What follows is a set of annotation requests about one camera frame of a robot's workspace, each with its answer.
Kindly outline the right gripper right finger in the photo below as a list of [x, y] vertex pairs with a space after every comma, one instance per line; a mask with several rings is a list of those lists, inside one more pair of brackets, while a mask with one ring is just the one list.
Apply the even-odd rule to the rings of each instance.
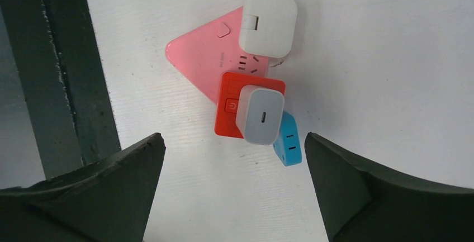
[[472, 241], [473, 190], [408, 175], [313, 132], [304, 143], [329, 241]]

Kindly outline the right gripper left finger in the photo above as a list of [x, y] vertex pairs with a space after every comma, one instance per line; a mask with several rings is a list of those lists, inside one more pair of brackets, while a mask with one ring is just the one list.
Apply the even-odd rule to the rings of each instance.
[[154, 133], [70, 173], [1, 190], [1, 240], [142, 241], [165, 150]]

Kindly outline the blue small adapter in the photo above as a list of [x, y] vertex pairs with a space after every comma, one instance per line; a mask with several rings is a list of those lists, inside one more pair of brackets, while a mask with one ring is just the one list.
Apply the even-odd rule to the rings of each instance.
[[279, 136], [273, 144], [273, 149], [285, 167], [300, 164], [302, 152], [295, 118], [284, 111]]

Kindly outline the red cube adapter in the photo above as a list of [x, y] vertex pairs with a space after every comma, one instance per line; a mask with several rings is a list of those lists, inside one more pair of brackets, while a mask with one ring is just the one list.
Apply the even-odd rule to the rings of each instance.
[[221, 78], [216, 102], [217, 107], [214, 126], [214, 132], [216, 135], [238, 139], [244, 137], [238, 129], [235, 120], [240, 91], [244, 86], [249, 85], [275, 89], [282, 94], [286, 91], [286, 84], [281, 80], [234, 72], [224, 73]]

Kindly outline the pink triangular power strip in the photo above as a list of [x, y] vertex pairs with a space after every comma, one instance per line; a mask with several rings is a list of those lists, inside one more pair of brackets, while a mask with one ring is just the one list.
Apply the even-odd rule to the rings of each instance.
[[269, 58], [246, 53], [239, 45], [243, 7], [239, 7], [172, 41], [168, 61], [209, 100], [217, 103], [224, 72], [267, 75]]

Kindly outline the white square charger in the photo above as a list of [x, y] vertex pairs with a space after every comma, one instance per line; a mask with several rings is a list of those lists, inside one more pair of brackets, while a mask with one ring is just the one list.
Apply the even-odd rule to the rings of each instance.
[[248, 54], [283, 58], [291, 51], [296, 20], [294, 0], [245, 0], [239, 45]]

